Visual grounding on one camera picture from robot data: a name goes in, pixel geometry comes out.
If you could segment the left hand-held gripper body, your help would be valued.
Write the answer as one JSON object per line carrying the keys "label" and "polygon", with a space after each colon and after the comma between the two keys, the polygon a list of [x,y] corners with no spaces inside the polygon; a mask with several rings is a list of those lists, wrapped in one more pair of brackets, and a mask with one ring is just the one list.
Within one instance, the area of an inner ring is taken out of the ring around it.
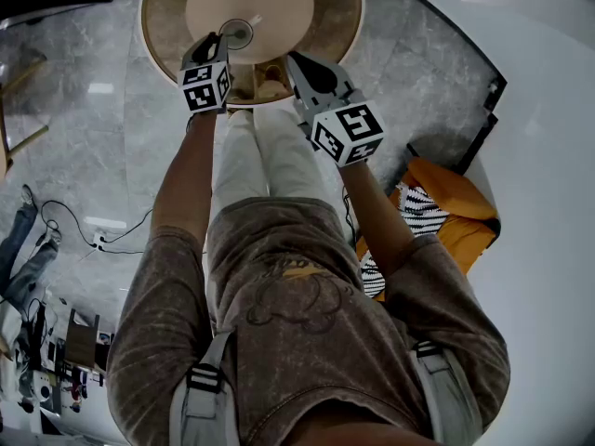
{"label": "left hand-held gripper body", "polygon": [[185,53],[178,72],[178,88],[191,113],[225,112],[231,89],[225,35],[211,32]]}

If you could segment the person's left forearm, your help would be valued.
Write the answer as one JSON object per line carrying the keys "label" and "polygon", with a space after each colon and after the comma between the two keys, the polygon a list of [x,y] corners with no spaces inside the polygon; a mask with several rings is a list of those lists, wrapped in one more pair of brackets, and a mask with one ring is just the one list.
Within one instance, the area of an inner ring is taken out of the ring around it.
{"label": "person's left forearm", "polygon": [[214,135],[218,114],[192,116],[176,156],[157,193],[151,228],[173,227],[205,242],[210,218]]}

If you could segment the person's right shoe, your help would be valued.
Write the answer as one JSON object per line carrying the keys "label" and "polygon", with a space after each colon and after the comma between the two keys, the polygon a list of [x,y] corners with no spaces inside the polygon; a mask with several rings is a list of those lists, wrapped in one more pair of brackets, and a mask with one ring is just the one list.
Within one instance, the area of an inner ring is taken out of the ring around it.
{"label": "person's right shoe", "polygon": [[270,65],[263,73],[263,81],[258,84],[259,98],[285,98],[287,88],[284,85],[283,72],[277,65]]}

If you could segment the brown printed T-shirt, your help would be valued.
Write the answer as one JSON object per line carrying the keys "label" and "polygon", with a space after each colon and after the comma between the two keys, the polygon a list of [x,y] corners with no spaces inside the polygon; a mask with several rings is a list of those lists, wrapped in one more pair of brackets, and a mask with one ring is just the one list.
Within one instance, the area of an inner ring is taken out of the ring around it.
{"label": "brown printed T-shirt", "polygon": [[449,349],[469,381],[482,427],[509,388],[506,342],[440,241],[415,238],[377,302],[327,203],[256,198],[210,226],[208,272],[188,231],[153,230],[108,359],[108,402],[135,446],[166,446],[169,409],[214,331],[233,329],[222,370],[244,446],[279,446],[312,407],[344,401],[428,435],[428,408],[410,351]]}

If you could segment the dark wooden chair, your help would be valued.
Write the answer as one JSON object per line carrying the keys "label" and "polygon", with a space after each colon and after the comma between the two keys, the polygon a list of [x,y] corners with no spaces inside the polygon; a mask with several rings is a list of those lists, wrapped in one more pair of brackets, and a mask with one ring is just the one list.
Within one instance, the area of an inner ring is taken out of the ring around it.
{"label": "dark wooden chair", "polygon": [[95,367],[96,344],[100,315],[95,316],[92,325],[75,321],[76,310],[71,309],[65,341],[64,360],[74,367],[93,370]]}

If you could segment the white cup with blue band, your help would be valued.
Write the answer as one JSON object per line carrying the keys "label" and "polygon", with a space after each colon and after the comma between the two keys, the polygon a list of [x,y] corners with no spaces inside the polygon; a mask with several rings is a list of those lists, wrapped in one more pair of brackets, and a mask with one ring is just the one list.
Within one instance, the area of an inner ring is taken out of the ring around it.
{"label": "white cup with blue band", "polygon": [[255,28],[262,21],[257,14],[249,20],[230,19],[219,28],[219,34],[224,36],[229,50],[240,50],[250,45],[254,38]]}

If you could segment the black and white striped cushion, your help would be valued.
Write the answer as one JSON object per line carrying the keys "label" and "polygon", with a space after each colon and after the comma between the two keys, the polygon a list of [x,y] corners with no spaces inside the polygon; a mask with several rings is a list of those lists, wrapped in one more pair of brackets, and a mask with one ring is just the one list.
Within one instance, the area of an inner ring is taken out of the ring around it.
{"label": "black and white striped cushion", "polygon": [[[421,187],[399,183],[390,199],[396,203],[404,221],[416,237],[437,234],[449,216],[449,213],[442,210]],[[377,268],[364,236],[356,243],[356,253],[360,260],[364,293],[370,298],[382,301],[386,282]]]}

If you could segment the person's light trousers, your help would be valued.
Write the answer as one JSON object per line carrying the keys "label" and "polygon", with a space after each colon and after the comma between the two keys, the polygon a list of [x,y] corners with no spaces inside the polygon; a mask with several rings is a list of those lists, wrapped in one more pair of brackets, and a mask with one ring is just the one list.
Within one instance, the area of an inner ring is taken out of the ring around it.
{"label": "person's light trousers", "polygon": [[291,226],[345,239],[297,116],[283,109],[238,111],[222,146],[208,234]]}

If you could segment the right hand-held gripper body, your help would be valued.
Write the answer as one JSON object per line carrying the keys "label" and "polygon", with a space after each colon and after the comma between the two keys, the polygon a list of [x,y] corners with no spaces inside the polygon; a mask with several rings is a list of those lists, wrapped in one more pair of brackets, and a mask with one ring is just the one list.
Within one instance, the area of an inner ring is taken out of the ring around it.
{"label": "right hand-held gripper body", "polygon": [[376,103],[367,98],[339,64],[291,51],[286,67],[296,99],[299,124],[313,148],[338,166],[371,157],[386,127]]}

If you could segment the person's right forearm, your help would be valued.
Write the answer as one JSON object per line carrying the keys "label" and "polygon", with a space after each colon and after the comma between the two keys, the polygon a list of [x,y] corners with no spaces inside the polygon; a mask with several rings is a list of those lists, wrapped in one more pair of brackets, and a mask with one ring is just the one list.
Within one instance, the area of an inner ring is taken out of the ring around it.
{"label": "person's right forearm", "polygon": [[415,236],[391,203],[366,162],[338,169],[360,230],[380,273],[389,278]]}

